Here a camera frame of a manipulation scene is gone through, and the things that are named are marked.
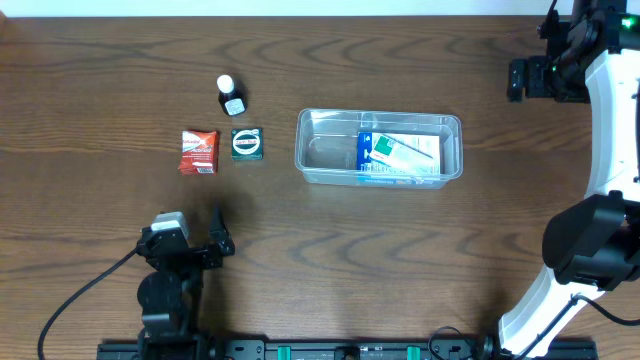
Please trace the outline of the white green medicine box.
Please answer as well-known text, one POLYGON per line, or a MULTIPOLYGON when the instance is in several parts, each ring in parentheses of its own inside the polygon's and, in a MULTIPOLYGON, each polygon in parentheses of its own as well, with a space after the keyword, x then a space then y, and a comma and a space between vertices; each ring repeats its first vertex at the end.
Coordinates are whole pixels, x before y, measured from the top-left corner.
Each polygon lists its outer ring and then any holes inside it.
POLYGON ((394 172, 409 175, 440 173, 439 138, 432 135, 372 133, 369 158, 394 172))

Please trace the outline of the blue fever patch box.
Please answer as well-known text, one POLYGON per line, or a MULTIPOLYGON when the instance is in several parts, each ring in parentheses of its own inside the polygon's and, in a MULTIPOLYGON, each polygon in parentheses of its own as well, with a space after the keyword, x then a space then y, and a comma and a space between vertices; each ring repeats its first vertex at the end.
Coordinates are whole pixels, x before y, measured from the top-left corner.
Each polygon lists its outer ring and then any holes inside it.
POLYGON ((372 162, 369 158, 369 151, 372 149, 372 133, 384 132, 360 132, 357 141, 356 169, 363 173, 366 181, 389 184, 389 185, 422 185, 439 181, 441 178, 441 151, 440 151, 440 173, 436 175, 409 175, 401 172, 394 172, 383 164, 372 162))

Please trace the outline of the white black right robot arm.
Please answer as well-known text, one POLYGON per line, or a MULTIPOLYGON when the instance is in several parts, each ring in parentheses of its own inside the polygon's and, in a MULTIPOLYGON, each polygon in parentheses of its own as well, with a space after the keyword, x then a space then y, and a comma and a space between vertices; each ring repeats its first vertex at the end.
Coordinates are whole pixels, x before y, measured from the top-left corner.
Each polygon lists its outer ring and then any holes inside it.
POLYGON ((477 359, 594 359, 593 342, 556 338, 585 306, 639 324, 597 302, 639 278, 639 17, 625 0, 580 0, 568 20, 549 9, 538 34, 546 52, 511 61, 507 97, 589 105, 590 176, 583 200, 547 224, 540 273, 477 359))

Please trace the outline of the clear plastic container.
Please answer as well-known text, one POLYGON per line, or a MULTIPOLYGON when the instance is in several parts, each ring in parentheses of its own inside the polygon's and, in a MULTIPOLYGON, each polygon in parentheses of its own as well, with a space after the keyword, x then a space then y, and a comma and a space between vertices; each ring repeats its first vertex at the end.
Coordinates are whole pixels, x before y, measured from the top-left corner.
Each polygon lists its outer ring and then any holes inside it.
POLYGON ((309 183, 440 189, 463 173, 462 127, 454 115, 365 110, 305 109, 298 117, 295 164, 309 183), (360 132, 437 135, 441 178, 422 185, 366 181, 356 169, 360 132))

